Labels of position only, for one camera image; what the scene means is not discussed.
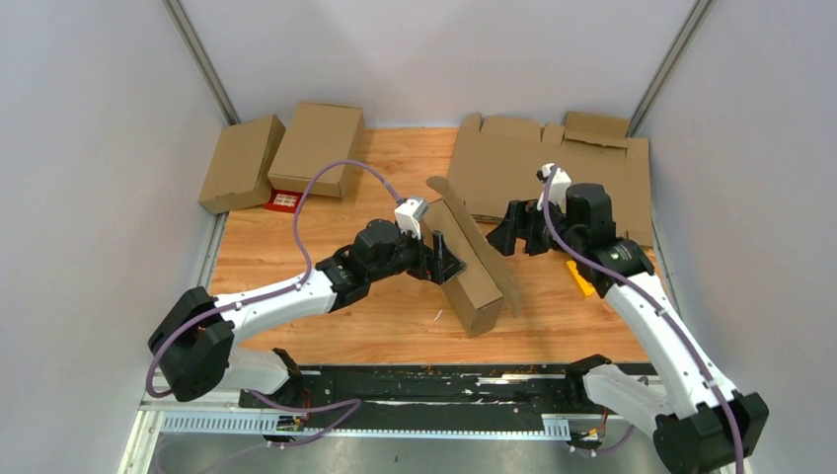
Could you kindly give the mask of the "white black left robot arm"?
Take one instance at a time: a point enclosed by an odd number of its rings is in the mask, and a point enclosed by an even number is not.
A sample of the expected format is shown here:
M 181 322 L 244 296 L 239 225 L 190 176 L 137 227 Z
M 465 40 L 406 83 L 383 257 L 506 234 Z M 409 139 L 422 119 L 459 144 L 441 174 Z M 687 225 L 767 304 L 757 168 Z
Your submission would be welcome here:
M 161 372 L 169 387 L 148 384 L 148 394 L 189 402 L 227 385 L 261 392 L 279 408 L 294 406 L 303 384 L 281 357 L 238 351 L 238 345 L 287 322 L 348 307 L 376 281 L 407 274 L 443 285 L 466 269 L 441 232 L 431 232 L 430 240 L 375 219 L 299 276 L 235 294 L 211 296 L 202 286 L 185 291 L 149 337 L 149 371 Z

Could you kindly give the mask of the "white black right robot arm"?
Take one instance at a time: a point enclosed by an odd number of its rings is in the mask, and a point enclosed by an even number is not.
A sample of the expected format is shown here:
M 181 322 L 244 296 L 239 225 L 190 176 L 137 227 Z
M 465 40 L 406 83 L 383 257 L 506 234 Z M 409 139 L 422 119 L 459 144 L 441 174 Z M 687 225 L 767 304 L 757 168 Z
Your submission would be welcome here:
M 668 301 L 645 251 L 618 236 L 609 195 L 599 184 L 563 188 L 552 197 L 509 203 L 489 243 L 510 256 L 518 240 L 535 256 L 564 250 L 581 278 L 629 325 L 663 382 L 656 391 L 602 355 L 577 361 L 564 385 L 570 408 L 615 411 L 651 438 L 671 473 L 709 473 L 728 464 L 745 470 L 769 409 L 742 394 L 711 361 Z

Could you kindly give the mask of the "brown cardboard box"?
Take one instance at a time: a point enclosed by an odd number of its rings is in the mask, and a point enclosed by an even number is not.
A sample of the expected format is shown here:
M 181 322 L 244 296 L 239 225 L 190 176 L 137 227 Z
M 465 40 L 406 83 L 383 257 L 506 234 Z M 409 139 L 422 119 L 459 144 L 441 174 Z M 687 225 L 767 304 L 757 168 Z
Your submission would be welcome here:
M 464 269 L 441 288 L 465 335 L 477 338 L 495 328 L 504 309 L 516 318 L 521 312 L 518 285 L 504 257 L 490 245 L 464 201 L 443 177 L 425 180 L 439 194 L 424 213 L 420 225 L 426 244 L 438 232 Z

